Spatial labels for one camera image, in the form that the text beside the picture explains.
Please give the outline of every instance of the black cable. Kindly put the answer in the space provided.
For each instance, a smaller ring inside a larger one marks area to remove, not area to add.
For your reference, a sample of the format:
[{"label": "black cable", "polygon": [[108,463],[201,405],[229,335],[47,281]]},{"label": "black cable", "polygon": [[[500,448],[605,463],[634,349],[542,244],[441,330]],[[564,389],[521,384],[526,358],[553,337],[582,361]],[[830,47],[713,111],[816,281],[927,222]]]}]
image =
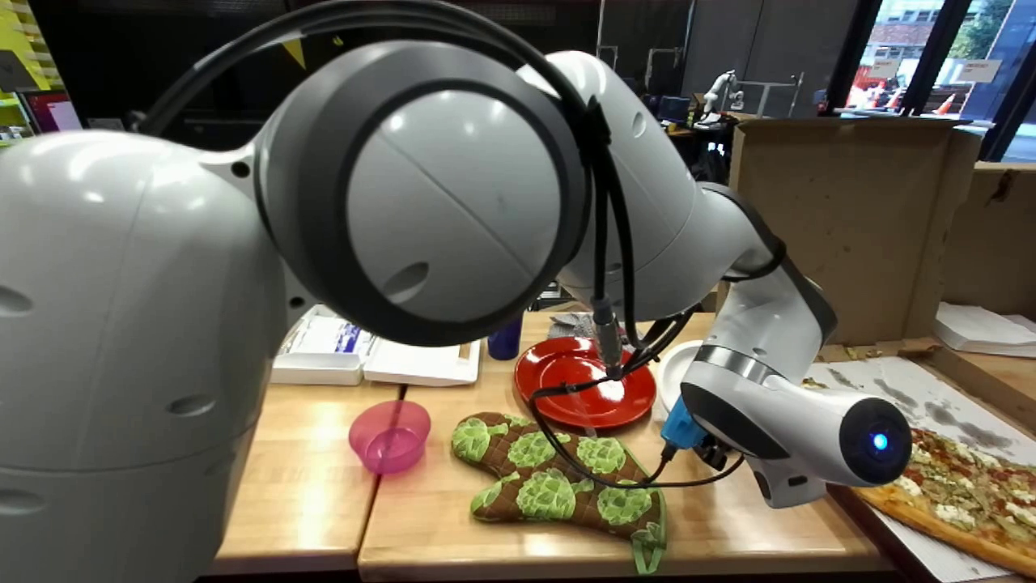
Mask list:
[{"label": "black cable", "polygon": [[558,91],[559,111],[574,123],[576,137],[586,137],[586,134],[581,134],[586,126],[582,99],[534,47],[529,47],[512,31],[507,31],[480,12],[469,12],[463,6],[422,4],[422,0],[416,0],[416,4],[326,0],[326,4],[310,4],[310,6],[293,11],[286,15],[276,15],[264,25],[236,36],[234,41],[221,47],[216,51],[201,60],[188,74],[182,74],[157,101],[157,108],[146,114],[140,131],[161,134],[179,116],[179,111],[184,111],[216,74],[234,68],[239,60],[264,51],[269,47],[279,47],[286,38],[299,38],[299,34],[310,34],[310,31],[326,34],[331,25],[349,25],[349,23],[361,23],[366,31],[368,25],[397,25],[403,34],[406,31],[451,34],[457,25],[469,25],[469,34],[496,38],[500,47],[512,48],[529,68],[534,68]]},{"label": "black cable", "polygon": [[[397,31],[399,34],[434,34],[443,36],[457,47],[474,47],[476,51],[492,51],[496,60],[507,60],[509,51],[516,54],[512,66],[526,62],[529,68],[534,68],[553,91],[558,91],[558,108],[566,116],[566,123],[574,126],[574,137],[581,143],[581,155],[586,171],[592,175],[592,189],[595,189],[595,203],[601,203],[601,238],[595,238],[595,302],[605,302],[605,276],[609,276],[609,212],[617,213],[617,230],[620,230],[620,257],[621,257],[621,302],[624,302],[624,335],[630,345],[634,347],[634,361],[624,365],[621,377],[630,377],[632,370],[651,364],[676,335],[679,326],[660,335],[660,345],[651,345],[649,349],[639,341],[639,322],[634,322],[634,244],[632,244],[632,225],[630,225],[630,203],[624,203],[624,192],[621,192],[621,178],[617,168],[617,158],[609,153],[609,123],[602,116],[602,108],[595,101],[582,103],[581,91],[534,48],[529,47],[521,36],[516,36],[512,31],[469,12],[463,6],[451,6],[451,4],[381,4],[381,0],[326,0],[326,4],[310,4],[302,11],[293,11],[286,15],[276,15],[249,34],[243,34],[239,38],[221,47],[216,51],[211,51],[208,60],[201,60],[188,74],[182,74],[159,101],[157,108],[146,114],[146,119],[140,123],[140,134],[167,134],[169,123],[215,81],[221,79],[227,68],[234,68],[236,62],[249,60],[252,51],[264,51],[269,47],[279,47],[286,38],[299,38],[299,36],[310,36],[310,34],[331,34],[331,31]],[[548,395],[570,395],[570,392],[582,392],[592,389],[595,384],[586,384],[581,389],[542,389],[531,400],[531,412],[538,418],[538,426],[544,427],[548,442],[553,443],[553,449],[586,479],[601,482],[601,485],[620,485],[620,482],[605,482],[601,476],[592,476],[581,459],[574,459],[564,443],[558,442],[558,434],[548,427],[544,416],[538,412],[538,401]],[[710,479],[692,479],[692,482],[656,482],[656,476],[660,476],[660,471],[667,467],[667,459],[675,457],[675,448],[663,449],[660,467],[649,476],[651,485],[705,485],[717,482],[729,473],[738,471],[729,467],[720,476]]]},{"label": "black cable", "polygon": [[705,479],[685,479],[685,482],[659,482],[659,476],[667,471],[667,463],[676,457],[676,448],[675,443],[663,443],[660,449],[660,459],[656,467],[656,473],[649,473],[644,479],[639,482],[617,482],[617,479],[605,479],[601,473],[592,473],[591,467],[582,467],[558,438],[558,432],[552,427],[552,422],[544,418],[542,412],[542,400],[559,400],[559,395],[574,395],[574,392],[586,392],[592,387],[601,387],[605,378],[591,378],[591,384],[576,384],[576,387],[552,387],[552,389],[538,389],[531,400],[529,400],[529,407],[531,407],[531,418],[538,422],[544,442],[558,449],[558,457],[581,476],[581,479],[591,479],[592,485],[602,485],[602,489],[695,489],[695,485],[710,485],[710,482],[720,482],[725,476],[733,476],[744,457],[738,457],[733,467],[725,467],[722,473],[717,476],[705,476]]},{"label": "black cable", "polygon": [[785,239],[774,238],[774,239],[768,239],[768,251],[772,251],[772,260],[766,265],[757,265],[752,272],[725,272],[722,281],[752,281],[752,279],[766,279],[766,276],[776,272],[786,260],[786,245],[785,245]]}]

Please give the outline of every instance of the table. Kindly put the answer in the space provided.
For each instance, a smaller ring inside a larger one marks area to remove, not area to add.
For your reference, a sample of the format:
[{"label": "table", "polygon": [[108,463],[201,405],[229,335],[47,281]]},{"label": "table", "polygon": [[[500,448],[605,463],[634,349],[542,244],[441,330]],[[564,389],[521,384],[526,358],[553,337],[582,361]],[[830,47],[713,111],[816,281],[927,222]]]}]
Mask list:
[{"label": "table", "polygon": [[[521,345],[548,337],[548,316],[529,316]],[[361,550],[364,579],[564,579],[634,576],[632,549],[566,525],[480,525],[469,499],[492,479],[451,457],[451,432],[474,412],[509,412],[516,364],[483,364],[476,389],[409,389],[409,401],[434,412],[429,457],[386,476]],[[651,467],[660,449],[656,426],[621,434]],[[705,476],[692,457],[676,457],[667,479]],[[663,494],[671,553],[663,574],[874,574],[890,569],[864,531],[830,499],[774,513],[757,496],[752,471],[705,489]]]},{"label": "table", "polygon": [[349,453],[353,418],[397,387],[271,387],[215,574],[356,569],[375,476]]}]

